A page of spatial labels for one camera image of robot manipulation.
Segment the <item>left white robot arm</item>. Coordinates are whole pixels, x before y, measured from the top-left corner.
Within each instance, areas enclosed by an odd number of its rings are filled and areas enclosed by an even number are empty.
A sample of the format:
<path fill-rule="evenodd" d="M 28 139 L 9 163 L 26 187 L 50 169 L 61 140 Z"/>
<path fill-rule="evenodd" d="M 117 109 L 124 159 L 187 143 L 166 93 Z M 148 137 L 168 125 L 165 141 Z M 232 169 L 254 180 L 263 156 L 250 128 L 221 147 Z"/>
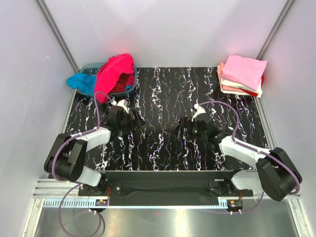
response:
<path fill-rule="evenodd" d="M 43 168 L 58 181 L 81 184 L 102 193 L 107 189 L 105 175 L 85 165 L 86 153 L 109 143 L 120 133 L 132 132 L 145 124 L 135 109 L 113 106 L 99 127 L 76 135 L 59 134 Z"/>

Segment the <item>light pink t-shirt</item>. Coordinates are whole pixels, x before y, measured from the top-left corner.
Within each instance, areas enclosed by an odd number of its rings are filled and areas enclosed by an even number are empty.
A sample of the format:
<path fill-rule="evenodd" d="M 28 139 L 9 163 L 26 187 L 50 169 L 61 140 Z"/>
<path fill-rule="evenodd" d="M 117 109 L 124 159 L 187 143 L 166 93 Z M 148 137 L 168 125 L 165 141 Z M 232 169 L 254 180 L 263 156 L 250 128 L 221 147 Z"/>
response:
<path fill-rule="evenodd" d="M 261 77 L 267 66 L 266 60 L 230 55 L 222 68 L 222 77 L 229 81 L 240 83 L 252 90 L 257 90 Z"/>

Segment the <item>blue plastic basket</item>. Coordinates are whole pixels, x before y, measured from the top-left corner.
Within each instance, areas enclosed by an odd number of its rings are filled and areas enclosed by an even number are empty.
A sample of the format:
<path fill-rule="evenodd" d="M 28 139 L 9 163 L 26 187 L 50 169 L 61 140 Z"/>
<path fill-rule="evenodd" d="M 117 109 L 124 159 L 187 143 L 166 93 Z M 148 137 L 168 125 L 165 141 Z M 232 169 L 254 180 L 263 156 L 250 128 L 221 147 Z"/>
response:
<path fill-rule="evenodd" d="M 104 65 L 104 63 L 94 63 L 94 64 L 88 64 L 88 65 L 85 65 L 84 67 L 81 68 L 81 70 L 79 71 L 80 73 L 83 73 L 83 74 L 86 74 L 86 75 L 89 75 L 89 76 L 95 76 L 99 69 Z M 135 80 L 134 80 L 134 84 L 133 85 L 130 85 L 126 88 L 126 91 L 125 92 L 117 92 L 117 93 L 112 93 L 112 94 L 109 94 L 111 98 L 117 98 L 117 97 L 124 97 L 124 96 L 130 96 L 136 86 L 137 86 L 137 82 L 138 82 L 138 79 L 137 79 L 137 67 L 134 65 L 134 77 L 135 77 Z M 92 98 L 93 95 L 92 94 L 87 94 L 87 93 L 84 93 L 82 92 L 81 90 L 77 89 L 77 93 L 83 95 L 83 96 L 86 96 L 88 98 Z"/>

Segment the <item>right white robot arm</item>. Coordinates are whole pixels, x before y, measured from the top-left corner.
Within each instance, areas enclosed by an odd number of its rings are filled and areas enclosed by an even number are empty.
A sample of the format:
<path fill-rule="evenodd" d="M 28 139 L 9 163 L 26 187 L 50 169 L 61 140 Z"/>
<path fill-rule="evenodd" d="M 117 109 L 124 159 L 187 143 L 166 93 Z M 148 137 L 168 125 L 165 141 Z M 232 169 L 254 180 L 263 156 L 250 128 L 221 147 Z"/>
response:
<path fill-rule="evenodd" d="M 302 177 L 285 150 L 260 148 L 219 130 L 214 123 L 182 117 L 171 132 L 178 138 L 202 141 L 207 147 L 252 167 L 231 174 L 226 193 L 253 190 L 264 192 L 275 201 L 299 192 Z"/>

